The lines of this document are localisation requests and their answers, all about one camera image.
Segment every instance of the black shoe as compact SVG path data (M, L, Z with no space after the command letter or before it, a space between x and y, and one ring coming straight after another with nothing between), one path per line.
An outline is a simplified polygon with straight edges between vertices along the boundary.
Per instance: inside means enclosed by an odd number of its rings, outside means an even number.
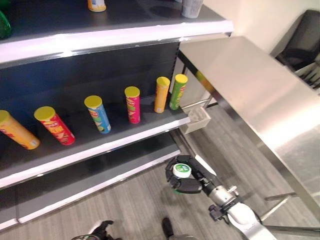
M163 233L164 233L167 240L169 239L170 236L172 236L174 234L174 230L172 228L171 221L167 217L165 217L162 220L162 230L163 230Z

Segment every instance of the shelf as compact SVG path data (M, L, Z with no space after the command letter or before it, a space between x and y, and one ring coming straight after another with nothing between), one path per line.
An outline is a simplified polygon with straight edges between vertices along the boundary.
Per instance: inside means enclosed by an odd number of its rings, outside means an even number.
M190 121L181 109L171 110L168 106L164 113L155 113L154 100L154 96L140 100L141 122L138 124L129 123L125 103L105 106L111 124L111 132L107 134L97 130L87 111L64 118L76 138L70 146L61 145L40 123L36 126L41 141L38 148L26 150L9 139L10 145L0 152L0 189L167 132Z
M18 223L16 199L13 187L0 191L0 230Z
M18 220L25 223L179 154L170 134L163 133L21 183Z
M108 1L107 11L99 13L89 11L86 0L15 0L3 11L12 26L12 36L0 40L0 66L6 67L233 31L231 21L206 6L196 19L181 16L181 3L173 0Z

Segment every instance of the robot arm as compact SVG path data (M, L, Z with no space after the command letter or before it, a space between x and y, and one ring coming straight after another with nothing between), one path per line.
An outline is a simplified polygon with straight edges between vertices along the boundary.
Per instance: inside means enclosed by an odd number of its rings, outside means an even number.
M187 167L194 178L187 176ZM209 207L214 221L228 217L230 223L249 240L277 240L256 218L254 211L241 202L235 186L226 189L216 172L199 156L181 155L165 168L167 181L177 192L198 194L203 191L213 201Z

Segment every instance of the yellow lid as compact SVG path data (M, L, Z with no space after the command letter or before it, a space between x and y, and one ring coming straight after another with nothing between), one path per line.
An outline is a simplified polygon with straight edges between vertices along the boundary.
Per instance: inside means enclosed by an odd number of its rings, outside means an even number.
M156 79L156 83L162 86L169 86L170 80L165 76L160 76Z
M6 110L0 110L0 124L6 122L10 117L10 113Z
M175 75L175 80L180 84L185 84L188 82L188 77L184 74L177 74Z
M140 95L140 90L139 88L135 87L135 86L128 86L125 90L124 90L124 94L128 97L128 98L136 98Z
M102 104L102 99L99 96L92 95L88 96L84 100L84 105L87 106L87 108L96 109Z
M56 111L50 106L42 106L35 110L33 116L39 121L49 121L54 117Z

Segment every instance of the white basket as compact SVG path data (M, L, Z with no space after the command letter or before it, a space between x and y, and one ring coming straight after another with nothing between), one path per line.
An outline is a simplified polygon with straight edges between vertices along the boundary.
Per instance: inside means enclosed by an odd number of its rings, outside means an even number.
M195 107L189 110L186 109L184 112L188 114L191 121L180 127L181 131L184 134L188 134L195 130L204 128L211 120L211 117L202 106Z

